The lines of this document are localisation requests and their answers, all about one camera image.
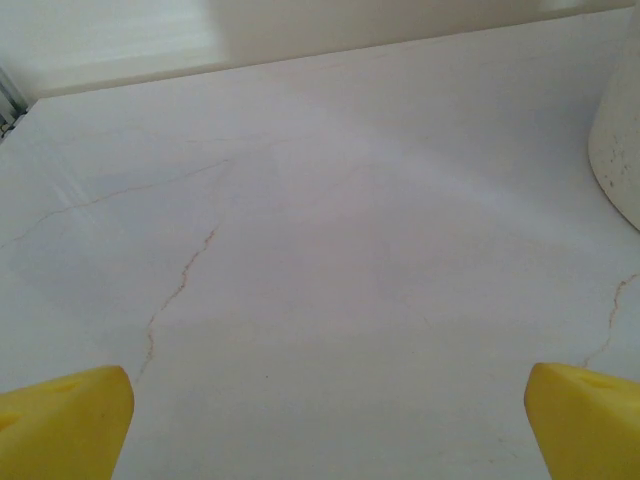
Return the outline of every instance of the speckled white container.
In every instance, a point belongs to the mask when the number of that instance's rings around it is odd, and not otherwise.
[[[589,158],[611,202],[640,229],[640,5],[596,115]]]

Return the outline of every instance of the white wall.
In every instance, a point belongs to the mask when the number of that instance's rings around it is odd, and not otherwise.
[[[632,3],[0,0],[0,65],[33,99]]]

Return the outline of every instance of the brown crack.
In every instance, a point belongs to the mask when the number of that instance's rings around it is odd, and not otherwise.
[[[79,203],[77,205],[71,205],[69,207],[61,208],[60,210],[54,210],[52,212],[48,212],[44,216],[39,218],[30,227],[28,227],[23,233],[21,233],[17,237],[12,238],[11,240],[6,241],[2,245],[0,245],[0,250],[2,250],[3,248],[5,248],[6,246],[8,246],[8,245],[10,245],[12,243],[19,242],[20,240],[25,238],[27,235],[29,235],[31,232],[33,232],[38,227],[38,225],[40,225],[42,222],[44,222],[45,220],[47,220],[48,218],[50,218],[50,217],[52,217],[54,215],[60,215],[62,213],[66,213],[66,212],[68,212],[70,210],[75,210],[76,208],[90,207],[91,205],[95,205],[96,203],[103,202],[105,200],[108,200],[108,199],[113,198],[113,197],[117,197],[119,195],[123,195],[125,193],[135,192],[135,191],[138,191],[138,190],[147,190],[149,188],[159,187],[161,185],[167,185],[169,183],[177,182],[179,180],[185,180],[185,179],[187,179],[189,177],[192,177],[192,176],[197,175],[199,173],[202,173],[204,171],[210,170],[210,169],[215,168],[215,167],[219,167],[220,165],[222,165],[224,163],[227,163],[229,161],[230,161],[230,159],[222,160],[222,161],[220,161],[218,163],[215,163],[213,165],[209,165],[207,167],[202,167],[202,168],[199,168],[198,170],[194,170],[192,172],[188,172],[188,173],[186,173],[184,175],[173,177],[173,178],[170,178],[168,180],[164,180],[162,182],[149,183],[147,185],[139,185],[137,187],[125,188],[124,190],[118,190],[116,192],[109,193],[108,195],[104,195],[102,197],[96,198],[95,200],[91,200],[90,202]]]
[[[595,352],[591,353],[590,355],[588,355],[580,364],[580,366],[582,368],[587,368],[589,367],[589,362],[591,362],[591,360],[593,360],[595,357],[597,357],[598,355],[600,355],[601,353],[603,353],[611,344],[611,336],[613,333],[613,327],[616,324],[616,317],[618,316],[618,310],[620,309],[620,296],[622,295],[622,292],[624,292],[624,290],[631,285],[631,283],[633,283],[633,281],[638,278],[640,276],[640,273],[634,273],[633,275],[631,275],[629,278],[622,280],[618,286],[616,287],[616,293],[613,297],[613,308],[611,309],[611,312],[609,313],[609,327],[608,327],[608,331],[607,331],[607,339],[606,341],[602,344],[602,346],[596,350]]]
[[[191,259],[187,262],[187,264],[182,269],[182,274],[181,274],[182,280],[180,282],[180,285],[178,285],[178,287],[171,293],[171,295],[167,297],[167,299],[162,303],[162,306],[160,307],[160,309],[157,310],[149,319],[149,322],[147,323],[147,340],[148,340],[147,356],[145,357],[144,362],[140,367],[140,371],[136,376],[135,383],[138,383],[140,381],[142,374],[147,369],[149,362],[153,360],[153,357],[155,355],[155,340],[153,336],[153,324],[156,321],[156,318],[158,318],[158,315],[160,315],[164,310],[166,310],[169,304],[173,300],[175,300],[176,297],[180,295],[182,291],[187,287],[187,283],[189,282],[189,271],[191,270],[191,267],[195,263],[196,259],[202,253],[204,253],[207,250],[207,248],[209,248],[209,245],[211,244],[213,237],[215,237],[219,226],[220,224],[216,225],[216,227],[213,230],[211,230],[211,232],[209,232],[209,235],[207,236],[207,238],[204,239],[202,248],[200,248],[200,250],[198,250],[196,253],[194,253],[191,256]]]

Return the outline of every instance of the yellow plastic piece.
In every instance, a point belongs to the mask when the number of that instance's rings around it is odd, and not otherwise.
[[[640,479],[637,383],[538,364],[525,407],[553,480]]]
[[[110,479],[133,415],[120,367],[0,395],[0,479]]]

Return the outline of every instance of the white floor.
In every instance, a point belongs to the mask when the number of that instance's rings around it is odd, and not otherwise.
[[[116,479],[548,478],[531,366],[640,380],[640,234],[586,158],[628,18],[39,102],[0,389],[122,364]]]

